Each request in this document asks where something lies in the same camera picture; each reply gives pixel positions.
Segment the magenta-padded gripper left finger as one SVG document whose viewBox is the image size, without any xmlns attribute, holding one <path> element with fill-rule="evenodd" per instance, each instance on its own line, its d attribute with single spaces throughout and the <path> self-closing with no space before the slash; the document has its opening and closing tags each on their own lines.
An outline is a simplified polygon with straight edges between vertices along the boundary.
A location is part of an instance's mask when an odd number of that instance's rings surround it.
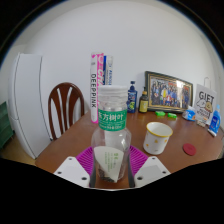
<svg viewBox="0 0 224 224">
<path fill-rule="evenodd" d="M 84 188 L 94 187 L 96 172 L 92 148 L 88 147 L 76 157 L 68 156 L 54 174 Z"/>
</svg>

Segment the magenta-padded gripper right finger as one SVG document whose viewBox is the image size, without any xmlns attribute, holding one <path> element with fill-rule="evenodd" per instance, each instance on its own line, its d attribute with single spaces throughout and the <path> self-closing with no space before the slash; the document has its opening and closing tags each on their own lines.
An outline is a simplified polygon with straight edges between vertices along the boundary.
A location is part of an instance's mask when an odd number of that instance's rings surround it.
<svg viewBox="0 0 224 224">
<path fill-rule="evenodd" d="M 143 187 L 169 174 L 156 156 L 148 157 L 134 146 L 130 147 L 128 180 L 131 188 Z"/>
</svg>

